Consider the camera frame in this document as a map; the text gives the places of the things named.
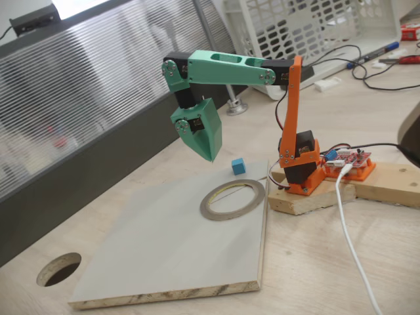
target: desk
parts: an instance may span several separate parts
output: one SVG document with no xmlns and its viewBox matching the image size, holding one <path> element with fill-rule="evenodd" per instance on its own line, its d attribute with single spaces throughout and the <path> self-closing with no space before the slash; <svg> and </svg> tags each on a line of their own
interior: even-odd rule
<svg viewBox="0 0 420 315">
<path fill-rule="evenodd" d="M 403 44 L 412 52 L 413 46 Z M 419 83 L 418 67 L 395 66 L 372 79 L 371 84 L 395 87 Z M 313 86 L 301 91 L 298 130 L 313 130 L 323 150 L 339 142 L 396 142 L 401 122 L 420 101 L 420 90 L 372 91 L 353 80 L 349 71 L 336 76 L 343 82 L 330 91 L 319 93 Z M 269 210 L 262 289 L 258 292 L 83 313 L 68 306 L 78 279 L 133 192 L 223 169 L 240 157 L 248 163 L 277 160 L 281 132 L 274 118 L 276 103 L 253 89 L 241 97 L 249 104 L 246 113 L 228 117 L 225 107 L 219 110 L 224 144 L 214 163 L 201 159 L 177 140 L 0 268 L 0 314 L 373 314 L 336 207 L 298 217 Z M 285 117 L 285 102 L 279 116 Z M 376 161 L 409 163 L 393 147 L 374 147 L 371 151 Z M 419 314 L 420 211 L 357 200 L 345 205 L 345 215 L 383 313 Z M 82 256 L 74 274 L 56 285 L 39 287 L 39 271 L 69 252 Z"/>
</svg>

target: tape roll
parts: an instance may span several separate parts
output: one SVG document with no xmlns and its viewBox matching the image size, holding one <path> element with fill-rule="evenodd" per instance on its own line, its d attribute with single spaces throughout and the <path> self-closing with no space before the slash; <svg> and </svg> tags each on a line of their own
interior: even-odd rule
<svg viewBox="0 0 420 315">
<path fill-rule="evenodd" d="M 210 209 L 210 203 L 221 192 L 231 187 L 237 187 L 237 186 L 248 186 L 254 190 L 254 193 L 255 193 L 254 198 L 246 206 L 238 210 L 225 212 L 225 213 L 214 212 L 212 209 Z M 232 182 L 227 182 L 226 184 L 220 185 L 219 187 L 216 187 L 215 189 L 210 191 L 210 193 L 208 193 L 203 198 L 203 201 L 201 201 L 200 211 L 203 217 L 209 220 L 213 220 L 213 221 L 230 220 L 230 219 L 238 218 L 254 210 L 261 203 L 261 201 L 264 200 L 264 197 L 265 197 L 265 189 L 264 189 L 264 186 L 260 182 L 257 182 L 256 180 L 252 180 L 252 179 L 233 180 Z"/>
</svg>

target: red circuit board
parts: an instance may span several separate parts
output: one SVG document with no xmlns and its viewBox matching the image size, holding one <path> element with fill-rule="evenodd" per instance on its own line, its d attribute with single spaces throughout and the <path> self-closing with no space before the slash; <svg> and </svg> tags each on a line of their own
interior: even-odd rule
<svg viewBox="0 0 420 315">
<path fill-rule="evenodd" d="M 352 163 L 353 167 L 361 167 L 371 155 L 370 152 L 363 152 L 358 154 L 351 151 L 338 151 L 338 156 L 334 160 L 343 160 L 347 163 Z"/>
</svg>

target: white cable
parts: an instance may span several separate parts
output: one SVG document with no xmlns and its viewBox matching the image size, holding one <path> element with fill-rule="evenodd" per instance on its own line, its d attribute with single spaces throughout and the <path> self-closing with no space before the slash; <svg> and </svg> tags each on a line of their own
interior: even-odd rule
<svg viewBox="0 0 420 315">
<path fill-rule="evenodd" d="M 341 225 L 343 227 L 343 232 L 344 232 L 344 236 L 346 238 L 347 244 L 348 244 L 348 248 L 350 248 L 350 252 L 352 253 L 354 262 L 356 263 L 356 266 L 359 270 L 359 273 L 362 276 L 363 282 L 365 283 L 367 294 L 369 295 L 369 299 L 370 299 L 370 302 L 372 304 L 372 307 L 375 310 L 375 313 L 377 315 L 382 315 L 381 309 L 379 308 L 379 305 L 378 305 L 378 303 L 376 302 L 376 299 L 375 299 L 375 295 L 373 294 L 372 288 L 370 287 L 368 277 L 366 277 L 366 274 L 363 270 L 362 264 L 360 263 L 359 258 L 357 257 L 356 251 L 353 248 L 353 244 L 352 244 L 350 236 L 347 232 L 346 222 L 345 222 L 345 219 L 344 219 L 343 203 L 341 202 L 339 185 L 340 185 L 340 180 L 342 179 L 342 177 L 344 175 L 346 175 L 352 168 L 353 168 L 352 164 L 346 164 L 341 169 L 340 175 L 337 178 L 337 182 L 335 183 L 335 191 L 337 193 L 337 201 L 338 201 L 339 209 L 340 209 Z"/>
</svg>

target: wooden base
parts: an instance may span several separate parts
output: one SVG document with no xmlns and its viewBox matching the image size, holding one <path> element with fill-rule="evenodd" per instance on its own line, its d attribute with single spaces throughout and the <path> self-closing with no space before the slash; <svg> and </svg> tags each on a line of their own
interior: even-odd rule
<svg viewBox="0 0 420 315">
<path fill-rule="evenodd" d="M 274 170 L 272 175 L 276 181 L 285 181 L 283 169 Z M 329 207 L 337 203 L 335 181 L 335 178 L 326 178 L 310 196 L 275 190 L 268 195 L 268 202 L 273 210 L 292 215 Z M 377 163 L 365 181 L 343 180 L 342 185 L 343 201 L 364 198 L 420 207 L 420 171 L 411 165 Z"/>
</svg>

